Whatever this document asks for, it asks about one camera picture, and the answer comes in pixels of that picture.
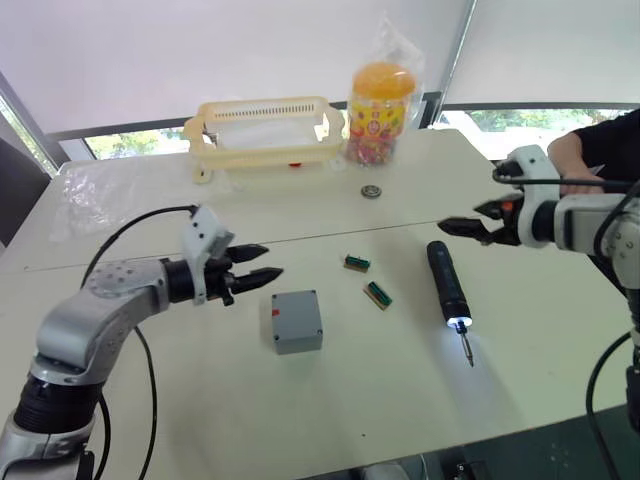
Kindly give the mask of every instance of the orange lid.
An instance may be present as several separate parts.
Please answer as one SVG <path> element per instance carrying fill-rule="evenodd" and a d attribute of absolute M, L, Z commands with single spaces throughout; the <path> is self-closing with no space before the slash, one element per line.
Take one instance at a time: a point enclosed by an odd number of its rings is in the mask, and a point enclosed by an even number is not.
<path fill-rule="evenodd" d="M 396 100 L 413 93 L 416 81 L 409 71 L 394 63 L 365 65 L 353 77 L 353 91 L 377 100 Z"/>

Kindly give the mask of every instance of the black sleeve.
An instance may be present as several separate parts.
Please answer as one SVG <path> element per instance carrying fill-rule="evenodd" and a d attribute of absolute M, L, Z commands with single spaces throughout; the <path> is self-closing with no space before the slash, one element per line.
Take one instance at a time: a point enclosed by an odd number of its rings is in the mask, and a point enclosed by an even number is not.
<path fill-rule="evenodd" d="M 606 164 L 611 152 L 640 129 L 640 109 L 622 115 L 615 120 L 575 130 L 582 141 L 582 159 L 587 167 Z"/>

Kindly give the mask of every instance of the gray plastic box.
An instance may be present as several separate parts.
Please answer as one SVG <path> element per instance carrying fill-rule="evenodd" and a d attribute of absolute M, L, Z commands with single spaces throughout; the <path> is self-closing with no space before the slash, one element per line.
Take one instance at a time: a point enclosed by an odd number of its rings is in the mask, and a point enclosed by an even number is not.
<path fill-rule="evenodd" d="M 322 320 L 315 290 L 273 295 L 271 322 L 273 342 L 280 355 L 322 347 Z"/>

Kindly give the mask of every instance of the person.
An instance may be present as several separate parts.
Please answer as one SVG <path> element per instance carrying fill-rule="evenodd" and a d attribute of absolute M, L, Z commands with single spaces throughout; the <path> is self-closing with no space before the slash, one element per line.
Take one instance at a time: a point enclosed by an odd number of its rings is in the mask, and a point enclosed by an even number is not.
<path fill-rule="evenodd" d="M 574 130 L 551 142 L 547 152 L 562 178 L 640 180 L 640 109 Z M 601 187 L 560 187 L 561 195 L 604 192 Z M 622 192 L 606 189 L 606 193 Z"/>

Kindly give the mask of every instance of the hand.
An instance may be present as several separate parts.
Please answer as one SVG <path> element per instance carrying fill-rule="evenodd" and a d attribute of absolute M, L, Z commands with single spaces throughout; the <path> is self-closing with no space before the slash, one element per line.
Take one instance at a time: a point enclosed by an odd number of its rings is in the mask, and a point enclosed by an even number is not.
<path fill-rule="evenodd" d="M 588 169 L 579 171 L 567 171 L 562 176 L 566 180 L 594 180 L 603 181 L 601 177 L 597 177 L 592 174 Z M 594 194 L 604 193 L 602 187 L 587 187 L 579 185 L 560 185 L 560 196 L 565 195 L 577 195 L 577 194 Z"/>

